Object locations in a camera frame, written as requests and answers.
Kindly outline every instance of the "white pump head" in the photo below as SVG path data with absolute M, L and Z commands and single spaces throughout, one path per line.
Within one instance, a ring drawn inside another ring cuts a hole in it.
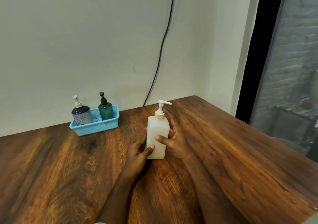
M 164 112 L 162 111 L 162 107 L 164 106 L 164 104 L 172 105 L 172 103 L 163 101 L 163 100 L 159 100 L 158 102 L 159 102 L 159 109 L 155 112 L 155 117 L 158 120 L 162 120 L 164 118 Z
M 73 99 L 75 99 L 75 107 L 76 108 L 80 108 L 81 106 L 83 106 L 82 102 L 79 102 L 77 95 L 74 95 Z

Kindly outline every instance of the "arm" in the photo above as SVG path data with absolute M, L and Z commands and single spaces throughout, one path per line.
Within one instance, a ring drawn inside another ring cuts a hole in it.
M 146 134 L 145 132 L 139 140 L 129 147 L 125 165 L 96 222 L 107 224 L 127 223 L 131 187 L 144 168 L 147 157 L 155 149 L 155 146 L 151 145 L 142 153 L 139 151 L 145 142 Z
M 192 177 L 205 222 L 235 223 L 236 209 L 190 147 L 178 122 L 167 110 L 164 112 L 173 128 L 174 136 L 169 139 L 156 135 L 155 139 L 171 148 L 173 154 L 184 162 Z

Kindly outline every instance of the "blue plastic tray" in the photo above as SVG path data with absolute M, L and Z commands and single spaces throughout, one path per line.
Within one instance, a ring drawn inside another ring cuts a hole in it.
M 72 120 L 70 128 L 73 129 L 78 136 L 93 134 L 105 130 L 111 130 L 118 127 L 119 109 L 118 106 L 113 105 L 115 118 L 102 120 L 98 109 L 91 109 L 92 123 L 77 125 L 75 119 Z

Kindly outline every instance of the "wooden table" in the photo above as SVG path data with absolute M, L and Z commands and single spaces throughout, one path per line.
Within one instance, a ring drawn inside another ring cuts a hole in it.
M 317 212 L 318 164 L 199 97 L 172 103 L 192 148 L 249 222 L 302 223 Z M 83 137 L 66 123 L 0 138 L 0 223 L 93 223 L 156 108 L 122 111 L 117 129 Z M 180 160 L 167 150 L 148 162 L 129 223 L 201 222 Z

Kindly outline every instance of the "green pump bottle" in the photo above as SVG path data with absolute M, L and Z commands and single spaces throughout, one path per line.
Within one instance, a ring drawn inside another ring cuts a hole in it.
M 101 104 L 98 106 L 98 110 L 101 114 L 102 120 L 112 119 L 115 117 L 113 106 L 110 102 L 107 102 L 106 98 L 104 98 L 104 92 L 100 92 L 101 96 Z

